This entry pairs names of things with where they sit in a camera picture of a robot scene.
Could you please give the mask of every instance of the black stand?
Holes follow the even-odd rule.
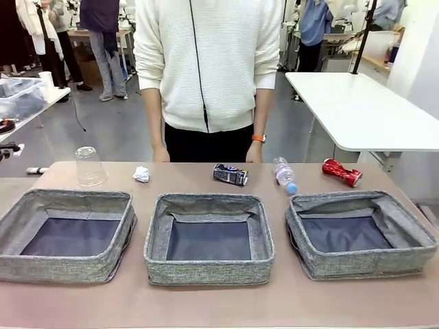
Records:
[[[49,58],[49,61],[51,63],[50,71],[54,79],[54,84],[60,88],[65,88],[67,87],[67,83],[64,73],[64,65],[62,64],[62,61],[60,60],[60,57],[56,52],[54,42],[50,40],[50,38],[47,35],[46,25],[44,24],[44,20],[43,20],[43,8],[37,3],[35,4],[35,6],[36,6],[36,13],[38,14],[38,18],[40,19],[41,28],[43,29],[46,56]]]
[[[364,47],[366,46],[366,41],[368,39],[369,31],[370,28],[372,27],[373,14],[375,12],[375,9],[377,9],[377,0],[372,0],[372,1],[373,1],[372,7],[366,15],[366,28],[364,30],[363,40],[361,42],[361,45],[359,46],[359,51],[357,55],[357,60],[355,61],[354,69],[351,72],[352,74],[358,74],[359,63],[361,62],[361,57],[363,56]]]

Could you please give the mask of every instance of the crushed can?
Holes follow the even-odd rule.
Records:
[[[236,186],[245,186],[248,181],[248,171],[219,163],[213,167],[213,179]]]

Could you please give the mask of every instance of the black pants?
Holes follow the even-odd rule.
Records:
[[[322,42],[314,46],[306,46],[300,42],[298,72],[314,72],[316,70],[320,48],[322,48]]]
[[[372,24],[370,26],[370,31],[383,31],[383,28],[377,24]]]
[[[207,134],[165,124],[165,142],[171,162],[245,162],[252,135],[253,125]]]
[[[67,87],[64,61],[60,59],[60,56],[56,52],[54,42],[45,40],[45,48],[46,54],[38,55],[43,71],[52,72],[52,79],[54,80],[55,86],[60,88]]]
[[[64,61],[69,68],[70,76],[73,82],[82,82],[84,78],[82,77],[80,66],[78,64],[78,61],[76,60],[73,47],[71,46],[69,34],[67,33],[67,31],[64,31],[57,33],[57,35],[58,39],[60,39],[62,52],[64,54]]]

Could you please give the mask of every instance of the crushed red can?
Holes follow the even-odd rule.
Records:
[[[363,173],[356,169],[346,169],[334,160],[326,159],[322,166],[323,173],[342,178],[350,187],[357,187],[361,183]]]

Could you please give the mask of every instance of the white desk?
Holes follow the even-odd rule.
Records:
[[[390,152],[384,163],[387,172],[403,151],[439,151],[439,121],[366,75],[286,77],[340,149]]]
[[[346,33],[325,33],[323,36],[324,41],[345,41],[349,38],[353,37],[352,32],[346,32]],[[294,36],[296,38],[300,39],[300,32],[294,32]]]
[[[19,121],[15,123],[15,130],[0,135],[0,143],[3,142],[7,137],[11,136],[13,133],[15,133],[17,130],[19,130],[24,125],[27,125],[30,121],[34,120],[38,115],[46,111],[48,108],[50,108],[52,105],[54,105],[57,101],[62,99],[64,96],[68,95],[71,92],[70,88],[64,88],[64,89],[53,89],[47,99],[46,105],[43,109],[39,110],[37,113],[33,114],[32,116],[28,117],[27,119],[23,121]]]

